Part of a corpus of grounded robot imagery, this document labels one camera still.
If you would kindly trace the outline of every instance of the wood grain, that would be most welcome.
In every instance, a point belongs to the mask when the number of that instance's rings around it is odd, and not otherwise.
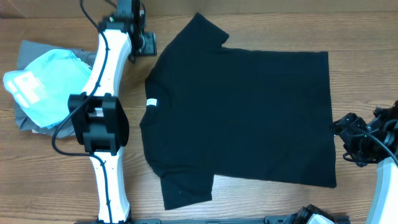
[[[161,53],[191,16],[148,18]],[[391,106],[398,95],[398,13],[256,14],[208,16],[230,34],[225,47],[251,50],[329,51],[333,117],[352,111],[366,121],[375,106]],[[16,69],[21,40],[96,50],[97,34],[86,19],[0,20],[0,73]],[[289,214],[312,203],[364,223],[373,198],[376,167],[345,162],[336,144],[335,189],[216,176],[213,200],[165,211],[159,178],[145,161],[139,122],[145,112],[142,84],[157,57],[128,65],[120,99],[130,123],[124,158],[126,192],[134,218],[259,218]],[[58,155],[50,138],[20,132],[13,100],[0,87],[0,223],[73,223],[95,219],[98,196],[91,164]],[[74,138],[58,142],[83,149]]]

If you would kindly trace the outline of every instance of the gray cloth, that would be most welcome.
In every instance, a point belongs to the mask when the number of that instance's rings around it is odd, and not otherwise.
[[[64,48],[23,40],[21,43],[21,47],[19,49],[17,69],[18,70],[25,69],[26,66],[28,66],[28,64],[34,61],[37,57],[41,56],[42,54],[52,49],[64,49]],[[72,50],[73,53],[78,58],[80,58],[83,62],[85,62],[89,66],[92,67],[94,65],[96,57],[95,52],[85,52],[83,51],[83,49],[70,49],[70,50]],[[59,126],[56,125],[51,129],[40,128],[24,113],[24,111],[16,102],[14,102],[14,113],[15,113],[15,124],[19,127],[21,131],[33,130],[37,133],[52,135]],[[74,136],[74,135],[75,135],[75,130],[73,129],[72,122],[69,120],[60,130],[57,137],[64,138],[66,136]]]

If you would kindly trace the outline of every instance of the wooden table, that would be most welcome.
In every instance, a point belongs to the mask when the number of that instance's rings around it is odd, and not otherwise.
[[[192,16],[148,18],[160,54]],[[230,34],[225,47],[330,53],[333,119],[355,112],[370,121],[376,105],[398,96],[398,13],[255,14],[208,16]],[[96,50],[97,33],[86,19],[0,20],[0,73],[16,69],[21,40]],[[128,65],[120,100],[130,123],[124,158],[126,192],[134,218],[259,218],[296,212],[310,203],[364,223],[373,198],[376,166],[359,168],[342,159],[336,143],[337,188],[216,176],[213,200],[165,211],[159,178],[148,166],[139,122],[146,108],[143,80],[157,57]],[[0,87],[0,223],[73,223],[98,212],[95,175],[87,158],[57,154],[50,137],[20,132],[12,96]],[[61,149],[83,152],[75,138]]]

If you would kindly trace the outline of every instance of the white patch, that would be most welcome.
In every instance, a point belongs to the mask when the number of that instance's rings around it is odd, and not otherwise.
[[[12,93],[16,93],[18,91],[17,88],[14,86],[14,84],[12,84],[12,81],[8,81],[7,86],[8,88],[10,88]]]
[[[147,100],[147,106],[152,105],[152,106],[157,106],[157,99],[148,99]]]
[[[31,104],[34,104],[40,100],[40,98],[33,91],[35,88],[39,87],[40,84],[37,82],[31,71],[25,72],[24,74],[15,77],[14,82]]]
[[[21,94],[17,93],[15,94],[15,97],[17,98],[18,102],[22,104],[24,108],[29,108],[29,105],[27,104],[26,100],[22,97]]]

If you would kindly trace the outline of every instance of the shirt sleeve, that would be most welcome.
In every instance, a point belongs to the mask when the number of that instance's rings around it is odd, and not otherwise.
[[[229,35],[196,13],[188,25],[173,40],[179,44],[221,47]]]
[[[214,174],[203,170],[166,172],[160,177],[164,208],[171,210],[211,200]]]

